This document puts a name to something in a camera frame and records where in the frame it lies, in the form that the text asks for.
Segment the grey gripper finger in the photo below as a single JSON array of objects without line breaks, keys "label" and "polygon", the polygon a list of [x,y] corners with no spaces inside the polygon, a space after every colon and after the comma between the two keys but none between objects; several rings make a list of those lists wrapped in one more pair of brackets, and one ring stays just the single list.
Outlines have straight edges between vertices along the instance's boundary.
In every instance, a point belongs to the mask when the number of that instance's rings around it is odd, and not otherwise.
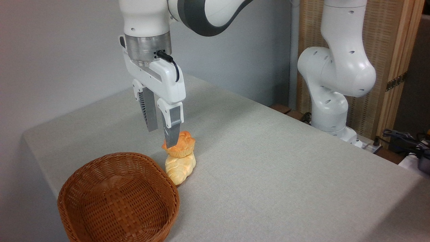
[{"label": "grey gripper finger", "polygon": [[133,80],[133,91],[144,116],[146,127],[149,132],[158,129],[155,94],[138,80]]},{"label": "grey gripper finger", "polygon": [[166,147],[173,147],[178,143],[180,126],[184,123],[183,103],[178,102],[170,105],[162,98],[159,98],[157,106],[163,115],[162,120]]}]

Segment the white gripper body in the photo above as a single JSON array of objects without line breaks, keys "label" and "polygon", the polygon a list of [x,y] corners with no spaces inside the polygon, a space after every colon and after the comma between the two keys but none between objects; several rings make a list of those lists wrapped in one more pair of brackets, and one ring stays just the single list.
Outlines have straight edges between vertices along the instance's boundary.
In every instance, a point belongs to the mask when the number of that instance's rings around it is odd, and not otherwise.
[{"label": "white gripper body", "polygon": [[182,70],[179,70],[179,81],[176,82],[176,67],[166,60],[159,59],[149,63],[148,67],[136,65],[126,51],[123,51],[124,60],[129,73],[143,86],[149,88],[158,97],[173,105],[186,98],[186,90]]}]

